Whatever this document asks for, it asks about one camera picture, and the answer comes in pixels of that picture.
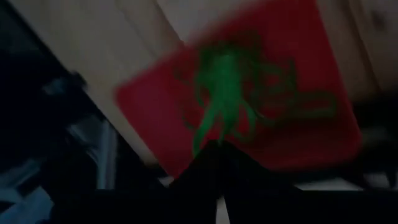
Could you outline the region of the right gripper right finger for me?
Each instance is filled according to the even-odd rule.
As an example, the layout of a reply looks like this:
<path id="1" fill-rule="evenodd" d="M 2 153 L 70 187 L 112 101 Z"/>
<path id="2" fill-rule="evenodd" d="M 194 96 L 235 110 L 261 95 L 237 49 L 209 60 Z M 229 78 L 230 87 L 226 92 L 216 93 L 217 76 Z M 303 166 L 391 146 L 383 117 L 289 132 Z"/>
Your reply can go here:
<path id="1" fill-rule="evenodd" d="M 231 143 L 222 144 L 223 171 L 230 181 L 256 189 L 298 190 L 280 174 L 261 166 Z"/>

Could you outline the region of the red plastic basket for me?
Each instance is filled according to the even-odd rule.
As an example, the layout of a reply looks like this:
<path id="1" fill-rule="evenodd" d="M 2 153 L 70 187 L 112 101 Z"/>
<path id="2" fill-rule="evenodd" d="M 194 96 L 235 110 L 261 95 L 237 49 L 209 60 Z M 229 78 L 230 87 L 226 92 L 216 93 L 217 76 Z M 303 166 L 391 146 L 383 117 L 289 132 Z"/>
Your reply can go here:
<path id="1" fill-rule="evenodd" d="M 119 109 L 169 175 L 178 177 L 195 158 L 193 137 L 205 110 L 195 96 L 195 74 L 200 50 L 217 44 L 243 50 L 244 97 L 257 115 L 249 141 L 227 135 L 223 142 L 282 172 L 338 166 L 359 154 L 361 131 L 316 0 L 256 0 L 200 29 L 115 92 Z M 253 102 L 252 63 L 289 60 L 296 94 Z"/>

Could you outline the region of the green rubber band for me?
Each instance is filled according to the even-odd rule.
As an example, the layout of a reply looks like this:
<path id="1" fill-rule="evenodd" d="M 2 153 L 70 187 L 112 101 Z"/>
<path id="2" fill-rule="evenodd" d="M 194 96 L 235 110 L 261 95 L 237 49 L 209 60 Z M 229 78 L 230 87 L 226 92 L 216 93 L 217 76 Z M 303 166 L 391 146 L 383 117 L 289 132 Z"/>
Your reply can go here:
<path id="1" fill-rule="evenodd" d="M 263 103 L 266 99 L 288 97 L 297 92 L 297 70 L 293 60 L 282 65 L 253 62 L 251 78 L 253 88 L 249 96 L 256 103 Z"/>
<path id="2" fill-rule="evenodd" d="M 243 135 L 239 133 L 236 125 L 239 121 L 239 106 L 243 105 L 246 110 L 246 116 L 249 122 L 249 133 Z M 232 135 L 240 141 L 249 141 L 253 136 L 256 128 L 256 113 L 250 105 L 241 100 L 237 103 L 225 103 L 221 101 L 212 101 L 205 110 L 203 119 L 195 131 L 193 137 L 192 155 L 196 157 L 200 153 L 202 141 L 212 129 L 216 119 L 220 117 L 222 120 L 221 132 L 218 137 L 218 144 L 222 144 L 224 137 Z"/>
<path id="3" fill-rule="evenodd" d="M 229 44 L 217 44 L 200 50 L 200 64 L 195 74 L 194 86 L 197 101 L 205 110 L 212 101 L 237 103 L 244 100 L 249 104 L 244 97 L 244 75 L 240 65 L 243 57 L 242 49 Z M 220 117 L 216 119 L 216 123 L 220 123 L 222 127 Z"/>

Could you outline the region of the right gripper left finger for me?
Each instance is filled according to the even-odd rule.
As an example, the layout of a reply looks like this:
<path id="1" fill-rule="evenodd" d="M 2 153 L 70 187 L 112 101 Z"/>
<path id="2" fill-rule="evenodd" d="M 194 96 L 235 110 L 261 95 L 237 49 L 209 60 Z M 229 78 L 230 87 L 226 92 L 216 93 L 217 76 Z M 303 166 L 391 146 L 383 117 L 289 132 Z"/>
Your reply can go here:
<path id="1" fill-rule="evenodd" d="M 189 166 L 170 185 L 170 190 L 217 189 L 220 173 L 220 147 L 208 141 Z"/>

